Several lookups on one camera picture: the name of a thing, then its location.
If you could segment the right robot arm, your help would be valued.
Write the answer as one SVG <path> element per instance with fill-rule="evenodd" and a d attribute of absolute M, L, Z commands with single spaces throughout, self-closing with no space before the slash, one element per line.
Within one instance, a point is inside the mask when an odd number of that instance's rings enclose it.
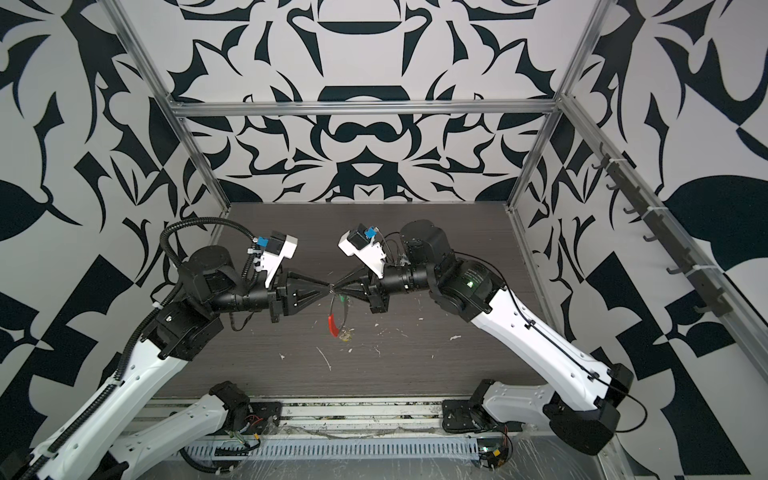
<path fill-rule="evenodd" d="M 515 387 L 482 382 L 473 408 L 482 420 L 548 428 L 571 448 L 595 456 L 620 433 L 619 407 L 634 381 L 623 364 L 581 351 L 534 314 L 489 262 L 455 251 L 429 220 L 399 231 L 402 256 L 390 261 L 374 227 L 359 225 L 338 242 L 362 266 L 336 283 L 336 292 L 385 313 L 397 294 L 425 291 L 448 314 L 489 334 L 531 367 L 543 384 Z"/>

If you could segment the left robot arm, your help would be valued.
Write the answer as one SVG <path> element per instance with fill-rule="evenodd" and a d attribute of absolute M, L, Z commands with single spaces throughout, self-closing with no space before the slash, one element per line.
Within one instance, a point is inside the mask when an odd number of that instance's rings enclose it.
<path fill-rule="evenodd" d="M 220 430 L 246 426 L 249 397 L 234 383 L 214 385 L 191 406 L 136 434 L 125 428 L 147 402 L 224 328 L 224 314 L 293 315 L 330 291 L 327 282 L 285 270 L 295 243 L 257 249 L 256 274 L 237 272 L 229 251 L 204 247 L 179 266 L 179 284 L 131 334 L 115 372 L 59 431 L 1 466 L 4 479 L 135 479 Z"/>

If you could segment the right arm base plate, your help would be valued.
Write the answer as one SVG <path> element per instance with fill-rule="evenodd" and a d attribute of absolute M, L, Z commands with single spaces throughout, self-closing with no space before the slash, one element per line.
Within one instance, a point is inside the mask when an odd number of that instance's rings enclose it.
<path fill-rule="evenodd" d="M 495 431 L 498 422 L 472 400 L 443 400 L 441 428 L 450 434 Z"/>

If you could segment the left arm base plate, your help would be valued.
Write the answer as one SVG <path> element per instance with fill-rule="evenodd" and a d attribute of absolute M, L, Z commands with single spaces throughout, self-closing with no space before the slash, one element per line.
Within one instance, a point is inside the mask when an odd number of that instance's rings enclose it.
<path fill-rule="evenodd" d="M 240 433 L 264 433 L 280 425 L 282 409 L 279 401 L 251 402 L 236 411 L 232 428 Z"/>

